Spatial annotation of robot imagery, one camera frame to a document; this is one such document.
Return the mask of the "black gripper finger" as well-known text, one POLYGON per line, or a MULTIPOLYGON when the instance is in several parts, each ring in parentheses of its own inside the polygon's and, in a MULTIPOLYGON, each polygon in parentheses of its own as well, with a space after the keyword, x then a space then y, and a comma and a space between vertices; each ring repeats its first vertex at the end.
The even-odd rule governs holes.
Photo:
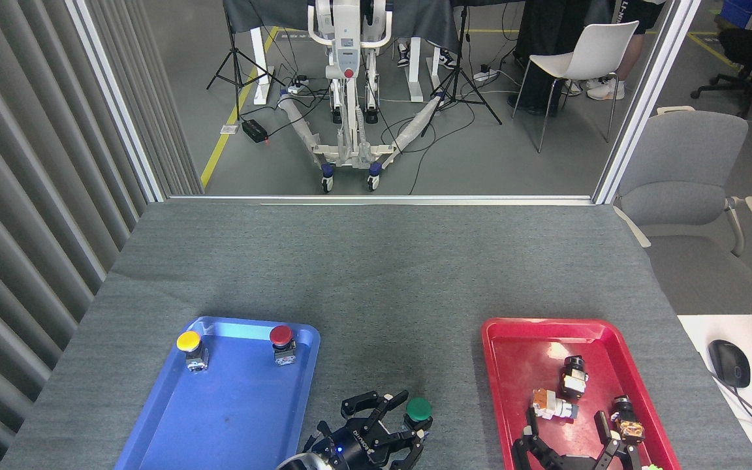
POLYGON ((380 420, 409 397, 408 390, 397 395, 379 395, 368 392, 346 399, 342 404, 342 417, 347 420, 340 431, 340 441, 410 441, 410 431, 389 433, 380 420))
POLYGON ((609 428, 604 411, 597 411, 594 420, 598 437, 604 446, 596 463, 593 464, 593 469, 608 469, 615 457, 620 458, 624 469, 642 469, 638 443, 627 443, 621 440, 620 435, 609 428))
POLYGON ((528 454, 531 453, 543 469, 572 469, 566 462, 566 458, 547 446, 541 439, 534 408, 528 408, 525 416, 526 426, 522 431, 522 437, 515 440, 511 446, 511 460, 514 468, 531 469, 528 458, 528 454))
POLYGON ((382 468, 395 452, 409 450, 404 459, 391 463, 390 469, 412 469, 420 458, 423 441, 432 424, 433 417, 415 420, 409 414, 403 414, 403 423, 397 432, 390 433, 381 422, 372 426, 368 430, 368 460, 373 466, 382 468))

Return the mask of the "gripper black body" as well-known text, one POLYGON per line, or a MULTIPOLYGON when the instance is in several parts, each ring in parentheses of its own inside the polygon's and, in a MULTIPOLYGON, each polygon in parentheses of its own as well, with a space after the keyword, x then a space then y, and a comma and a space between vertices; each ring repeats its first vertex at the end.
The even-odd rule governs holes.
POLYGON ((374 439, 366 435, 364 420, 349 420, 342 428, 330 431, 321 420, 317 431, 322 439, 314 443, 314 453, 331 469, 382 469, 384 452, 377 451, 374 439))

